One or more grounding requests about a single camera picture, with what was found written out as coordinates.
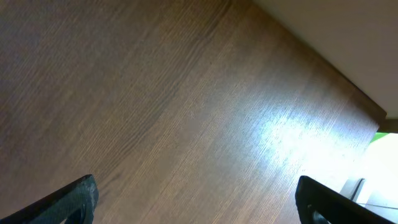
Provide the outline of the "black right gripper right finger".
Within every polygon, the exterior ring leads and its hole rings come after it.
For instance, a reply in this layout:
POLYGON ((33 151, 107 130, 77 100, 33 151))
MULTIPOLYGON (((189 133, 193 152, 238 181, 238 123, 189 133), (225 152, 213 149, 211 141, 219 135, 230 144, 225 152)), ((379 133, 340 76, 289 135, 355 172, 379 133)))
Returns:
POLYGON ((295 204, 304 224, 392 224, 306 175, 298 180, 295 204))

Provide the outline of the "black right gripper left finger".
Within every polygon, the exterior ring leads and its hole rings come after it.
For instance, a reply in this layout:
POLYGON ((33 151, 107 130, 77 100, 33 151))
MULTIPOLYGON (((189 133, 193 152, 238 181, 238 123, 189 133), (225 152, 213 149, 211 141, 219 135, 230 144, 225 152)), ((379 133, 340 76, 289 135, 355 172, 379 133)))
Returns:
POLYGON ((30 204, 1 223, 92 224, 99 193, 93 175, 88 174, 30 204))

